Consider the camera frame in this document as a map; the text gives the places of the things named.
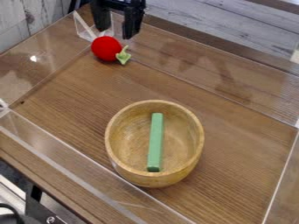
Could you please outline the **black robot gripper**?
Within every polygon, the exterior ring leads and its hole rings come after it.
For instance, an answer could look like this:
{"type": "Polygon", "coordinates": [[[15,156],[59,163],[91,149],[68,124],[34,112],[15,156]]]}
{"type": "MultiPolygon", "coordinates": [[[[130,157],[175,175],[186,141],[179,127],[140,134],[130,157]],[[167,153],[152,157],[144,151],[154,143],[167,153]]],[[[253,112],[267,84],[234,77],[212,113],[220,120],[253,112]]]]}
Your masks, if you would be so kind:
{"type": "Polygon", "coordinates": [[[123,39],[131,39],[139,32],[144,18],[146,0],[91,0],[91,12],[98,30],[111,27],[110,9],[124,9],[123,39]]]}

